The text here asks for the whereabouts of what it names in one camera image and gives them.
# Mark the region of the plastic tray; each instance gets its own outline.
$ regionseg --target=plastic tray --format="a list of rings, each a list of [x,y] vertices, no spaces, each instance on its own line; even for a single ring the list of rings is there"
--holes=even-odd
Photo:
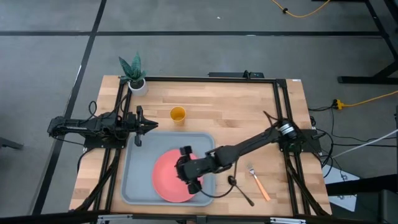
[[[191,146],[194,155],[204,157],[205,152],[215,148],[214,139],[207,133],[151,131],[141,136],[142,146],[134,144],[132,134],[127,143],[126,160],[121,182],[123,200],[131,205],[177,205],[206,206],[213,199],[197,193],[193,198],[182,203],[168,202],[162,199],[152,185],[152,171],[156,160],[171,149]],[[215,177],[204,175],[203,190],[211,195],[215,192]]]

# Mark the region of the wooden table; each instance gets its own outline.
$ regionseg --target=wooden table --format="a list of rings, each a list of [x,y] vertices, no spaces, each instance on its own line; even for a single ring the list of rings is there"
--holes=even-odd
[[[276,115],[272,85],[264,83],[202,83],[202,82],[147,82],[149,91],[144,97],[131,99],[130,110],[142,105],[146,118],[159,122],[157,130],[203,131],[211,134],[216,146],[234,145],[250,138],[270,126],[263,110]],[[117,76],[104,76],[97,99],[96,114],[111,111],[118,92]],[[300,80],[287,80],[290,105],[294,121],[301,129],[311,128],[307,103]],[[282,111],[286,117],[282,90]],[[184,127],[174,126],[169,111],[183,106],[187,111]],[[104,149],[94,149],[81,161],[70,208],[76,208],[98,183]],[[214,199],[205,207],[128,205],[121,198],[125,150],[122,150],[111,212],[190,215],[239,215],[239,216],[292,216],[284,158],[277,144],[268,144],[246,154],[238,162],[238,185],[255,203],[251,207],[236,188],[223,198]],[[319,161],[311,153],[301,153],[305,183],[322,208],[331,213],[322,170]],[[266,202],[246,163],[253,163],[257,176],[268,191],[271,201]],[[233,168],[216,175],[216,194],[229,189],[227,176]],[[298,208],[303,213],[299,188],[296,186]],[[100,208],[104,208],[108,186],[103,190]]]

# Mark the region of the pink plate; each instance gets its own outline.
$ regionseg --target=pink plate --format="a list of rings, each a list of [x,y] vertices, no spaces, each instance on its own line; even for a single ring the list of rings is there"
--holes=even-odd
[[[188,192],[188,186],[177,177],[175,164],[181,156],[178,149],[172,149],[163,154],[155,163],[152,173],[152,183],[159,196],[168,202],[185,202],[193,196]]]

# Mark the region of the orange cup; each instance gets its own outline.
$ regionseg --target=orange cup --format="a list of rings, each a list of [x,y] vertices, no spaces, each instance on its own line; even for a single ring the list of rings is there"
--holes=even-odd
[[[170,110],[170,117],[175,125],[183,126],[185,122],[185,109],[181,106],[176,106]]]

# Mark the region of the gray carpet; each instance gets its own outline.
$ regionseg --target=gray carpet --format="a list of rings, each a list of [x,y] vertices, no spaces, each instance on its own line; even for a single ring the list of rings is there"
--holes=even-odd
[[[320,2],[280,3],[305,14]],[[380,1],[372,1],[391,31],[396,25]],[[1,30],[91,30],[100,1],[0,1]],[[332,2],[305,19],[283,15],[271,1],[108,1],[99,30],[376,30],[364,4]],[[87,37],[0,37],[0,136],[23,142],[21,151],[0,150],[0,217],[25,215],[37,190],[52,140],[46,130],[61,115],[80,66]],[[299,78],[311,107],[335,98],[355,103],[396,86],[340,85],[337,76],[370,76],[392,62],[380,38],[363,37],[97,37],[73,118],[85,118],[103,75],[120,75],[118,56],[139,51],[150,76],[205,77],[208,72],[263,72],[269,78]],[[395,129],[398,96],[335,112],[335,134],[367,139]],[[330,131],[329,111],[313,114]],[[82,142],[79,136],[67,139]],[[341,139],[336,142],[356,143]],[[329,142],[322,139],[328,150]],[[335,153],[347,150],[336,147]],[[44,213],[68,209],[81,147],[65,143]],[[396,173],[396,152],[367,147],[338,159],[360,177]]]

